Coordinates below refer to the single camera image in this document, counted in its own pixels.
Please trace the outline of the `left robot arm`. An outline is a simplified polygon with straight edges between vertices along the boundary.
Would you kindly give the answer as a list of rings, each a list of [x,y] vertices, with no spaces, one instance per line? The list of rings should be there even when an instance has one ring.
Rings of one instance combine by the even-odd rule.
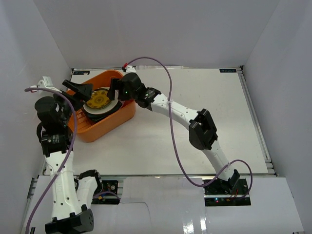
[[[78,131],[76,111],[90,100],[92,84],[62,83],[72,95],[53,86],[50,77],[43,76],[33,91],[51,91],[40,98],[35,110],[40,124],[37,136],[42,147],[51,181],[46,192],[52,191],[52,220],[45,224],[47,234],[83,234],[94,229],[91,203],[103,189],[97,170],[88,170],[77,178],[73,172],[73,144]]]

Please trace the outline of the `black floral square plate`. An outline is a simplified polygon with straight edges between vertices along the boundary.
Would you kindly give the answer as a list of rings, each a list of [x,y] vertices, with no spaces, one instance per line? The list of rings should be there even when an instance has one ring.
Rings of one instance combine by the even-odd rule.
[[[85,115],[93,123],[100,122],[101,120],[106,118],[105,115],[93,115],[93,114],[90,114],[90,113],[86,113]]]

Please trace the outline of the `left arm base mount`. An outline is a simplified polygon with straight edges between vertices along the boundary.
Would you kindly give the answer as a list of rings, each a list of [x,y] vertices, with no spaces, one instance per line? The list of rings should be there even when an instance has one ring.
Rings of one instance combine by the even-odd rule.
[[[118,194],[118,181],[117,180],[103,180],[102,190],[97,194],[97,196],[117,196]]]

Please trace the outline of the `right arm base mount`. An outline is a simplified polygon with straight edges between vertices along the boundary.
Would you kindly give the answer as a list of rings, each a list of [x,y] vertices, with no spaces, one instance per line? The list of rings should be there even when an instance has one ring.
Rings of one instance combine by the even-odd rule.
[[[244,195],[248,191],[246,179],[239,179],[236,185],[230,189],[225,182],[215,180],[211,185],[204,187],[205,195]]]

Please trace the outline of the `teal square plate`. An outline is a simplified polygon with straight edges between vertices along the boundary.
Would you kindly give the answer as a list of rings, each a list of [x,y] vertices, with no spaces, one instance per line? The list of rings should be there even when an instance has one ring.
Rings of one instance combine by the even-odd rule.
[[[108,111],[108,112],[106,112],[106,113],[104,113],[102,115],[105,115],[106,117],[108,117],[109,115],[111,115],[111,114],[115,113],[116,111],[118,111],[122,107],[122,105],[123,105],[123,103],[119,101],[117,103],[117,105],[112,110],[110,110],[110,111]]]

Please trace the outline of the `yellow patterned round plate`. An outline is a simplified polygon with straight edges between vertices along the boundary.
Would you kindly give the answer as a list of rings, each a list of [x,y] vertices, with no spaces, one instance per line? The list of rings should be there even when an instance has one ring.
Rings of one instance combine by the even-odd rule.
[[[99,88],[92,92],[91,98],[86,102],[86,106],[91,109],[102,109],[111,103],[111,100],[107,97],[109,90],[105,88]]]

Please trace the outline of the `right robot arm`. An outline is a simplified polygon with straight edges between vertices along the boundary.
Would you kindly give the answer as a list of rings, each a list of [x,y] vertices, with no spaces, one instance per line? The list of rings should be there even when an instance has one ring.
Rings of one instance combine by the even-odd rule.
[[[121,79],[111,80],[107,97],[110,100],[134,100],[141,108],[163,114],[184,126],[189,132],[190,144],[202,151],[216,171],[217,179],[225,194],[232,194],[238,188],[240,174],[225,156],[218,142],[217,128],[210,112],[189,109],[169,99],[159,90],[146,87],[136,73],[127,73]]]

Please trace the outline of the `cream round plate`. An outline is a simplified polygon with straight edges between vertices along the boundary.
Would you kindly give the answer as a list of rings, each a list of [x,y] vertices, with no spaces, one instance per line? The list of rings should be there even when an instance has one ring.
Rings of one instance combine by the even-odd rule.
[[[88,113],[91,113],[94,115],[100,115],[100,114],[104,114],[104,113],[112,110],[117,105],[118,102],[119,102],[119,100],[117,100],[117,99],[112,100],[110,104],[108,104],[106,107],[104,107],[102,109],[91,109],[91,108],[87,107],[86,104],[84,104],[83,109]]]

